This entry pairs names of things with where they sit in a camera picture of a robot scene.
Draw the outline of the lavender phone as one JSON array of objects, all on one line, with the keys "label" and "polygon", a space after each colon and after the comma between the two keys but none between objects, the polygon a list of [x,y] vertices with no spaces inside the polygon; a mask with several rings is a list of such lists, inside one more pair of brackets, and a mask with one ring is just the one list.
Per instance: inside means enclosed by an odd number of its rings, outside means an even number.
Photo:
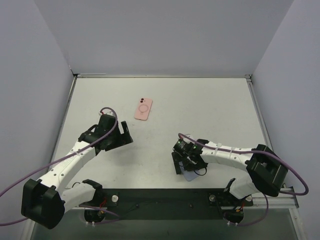
[{"label": "lavender phone", "polygon": [[183,172],[183,177],[185,178],[186,181],[191,182],[194,179],[198,178],[200,175],[197,174],[194,171],[184,171]]}]

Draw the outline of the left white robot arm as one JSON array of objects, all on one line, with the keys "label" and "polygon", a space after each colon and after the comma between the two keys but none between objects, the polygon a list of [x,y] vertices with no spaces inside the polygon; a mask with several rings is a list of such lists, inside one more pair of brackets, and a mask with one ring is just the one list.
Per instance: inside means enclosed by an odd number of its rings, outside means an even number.
[{"label": "left white robot arm", "polygon": [[101,151],[110,151],[133,142],[126,121],[119,122],[108,114],[98,124],[83,132],[68,156],[38,180],[29,179],[23,186],[21,214],[34,222],[53,229],[64,214],[84,203],[92,206],[106,201],[101,184],[85,179],[70,189],[73,177]]}]

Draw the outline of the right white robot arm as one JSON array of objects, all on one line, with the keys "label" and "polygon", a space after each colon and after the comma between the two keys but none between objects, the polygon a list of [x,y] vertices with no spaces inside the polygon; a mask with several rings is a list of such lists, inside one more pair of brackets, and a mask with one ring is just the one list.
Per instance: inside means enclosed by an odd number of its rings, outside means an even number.
[{"label": "right white robot arm", "polygon": [[232,204],[255,193],[277,197],[288,169],[276,160],[276,155],[263,144],[256,148],[236,148],[206,139],[195,142],[181,137],[172,149],[176,174],[207,170],[218,164],[246,172],[242,178],[232,177],[223,190],[225,202]]}]

